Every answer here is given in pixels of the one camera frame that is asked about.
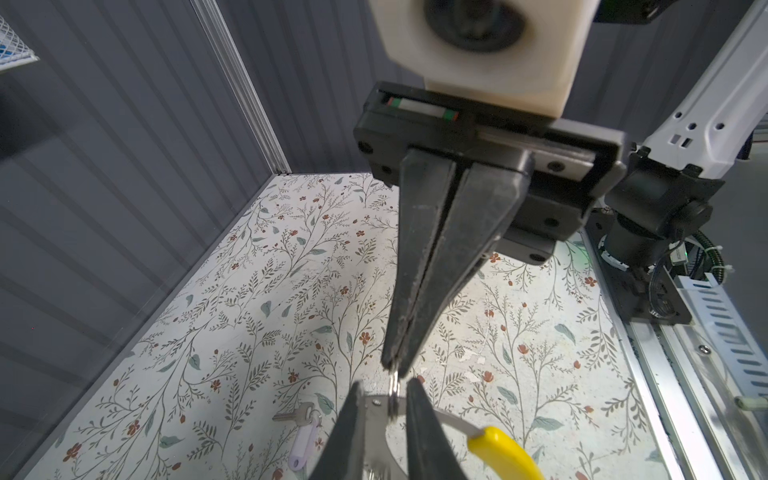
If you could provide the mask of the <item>large keyring with yellow grip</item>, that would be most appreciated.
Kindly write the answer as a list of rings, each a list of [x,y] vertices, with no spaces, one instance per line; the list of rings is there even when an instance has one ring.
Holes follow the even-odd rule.
[[[405,421],[406,394],[399,394],[399,383],[387,394],[365,394],[364,472],[370,479],[409,479],[408,464],[403,466],[393,453],[387,430],[399,419]],[[432,407],[445,433],[450,428],[465,438],[469,453],[501,479],[541,479],[543,474],[533,458],[510,436],[496,427],[478,427],[459,416]],[[407,438],[403,441],[406,447]]]

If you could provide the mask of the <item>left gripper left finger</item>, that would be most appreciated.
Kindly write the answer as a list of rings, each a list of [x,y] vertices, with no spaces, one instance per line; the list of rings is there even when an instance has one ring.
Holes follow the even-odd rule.
[[[364,470],[365,391],[354,382],[309,480],[360,480]]]

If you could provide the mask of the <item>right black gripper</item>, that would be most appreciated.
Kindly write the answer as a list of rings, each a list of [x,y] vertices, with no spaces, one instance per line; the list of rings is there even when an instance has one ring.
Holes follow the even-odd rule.
[[[544,264],[628,170],[619,130],[391,82],[372,88],[353,137],[374,177],[399,184],[396,281],[381,353],[399,377],[500,238],[500,254]],[[502,169],[513,167],[516,152],[533,163],[531,183],[527,172]]]

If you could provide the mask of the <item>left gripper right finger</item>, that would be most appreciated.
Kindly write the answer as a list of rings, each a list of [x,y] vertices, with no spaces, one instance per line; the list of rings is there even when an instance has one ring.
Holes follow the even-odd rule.
[[[466,480],[422,383],[407,382],[406,438],[408,478]]]

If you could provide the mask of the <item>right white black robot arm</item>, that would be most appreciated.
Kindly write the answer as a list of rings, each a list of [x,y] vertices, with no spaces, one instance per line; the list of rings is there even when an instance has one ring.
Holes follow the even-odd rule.
[[[448,303],[494,252],[540,265],[604,200],[603,246],[633,305],[711,215],[767,108],[767,5],[754,2],[676,111],[635,152],[563,118],[594,23],[647,24],[664,1],[374,1],[387,55],[423,88],[377,83],[353,136],[399,189],[397,276],[382,367],[404,377]]]

